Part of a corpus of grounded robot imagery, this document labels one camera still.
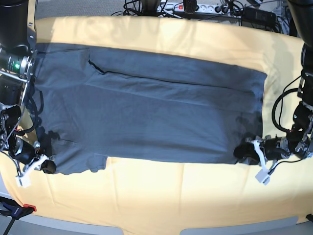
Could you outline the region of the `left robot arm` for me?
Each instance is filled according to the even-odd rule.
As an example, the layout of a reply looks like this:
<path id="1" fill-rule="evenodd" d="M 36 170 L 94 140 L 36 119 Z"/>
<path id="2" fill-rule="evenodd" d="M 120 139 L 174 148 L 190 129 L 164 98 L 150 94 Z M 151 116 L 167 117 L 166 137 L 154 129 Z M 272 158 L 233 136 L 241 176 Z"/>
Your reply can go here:
<path id="1" fill-rule="evenodd" d="M 313 155 L 313 2 L 311 0 L 289 0 L 287 2 L 298 34 L 304 41 L 301 52 L 302 71 L 298 88 L 283 90 L 276 99 L 271 119 L 274 126 L 284 132 L 285 137 L 269 136 L 247 140 L 234 150 L 239 162 L 252 160 L 259 164 L 262 160 L 286 160 L 295 155 L 299 160 Z M 293 125 L 286 129 L 277 122 L 276 108 L 285 96 L 296 93 L 300 102 L 293 113 Z"/>

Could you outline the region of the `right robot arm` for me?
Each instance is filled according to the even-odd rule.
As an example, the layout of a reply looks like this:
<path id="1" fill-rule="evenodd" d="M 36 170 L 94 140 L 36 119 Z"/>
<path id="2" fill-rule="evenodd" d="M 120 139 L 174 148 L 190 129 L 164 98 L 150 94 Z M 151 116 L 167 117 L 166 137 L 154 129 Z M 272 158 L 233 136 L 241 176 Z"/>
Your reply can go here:
<path id="1" fill-rule="evenodd" d="M 0 2 L 0 149 L 6 151 L 16 165 L 18 176 L 23 174 L 19 164 L 53 174 L 54 161 L 43 154 L 40 145 L 31 145 L 22 139 L 36 128 L 37 119 L 30 128 L 18 130 L 27 103 L 34 117 L 38 109 L 29 97 L 33 82 L 36 50 L 36 0 L 2 0 Z"/>

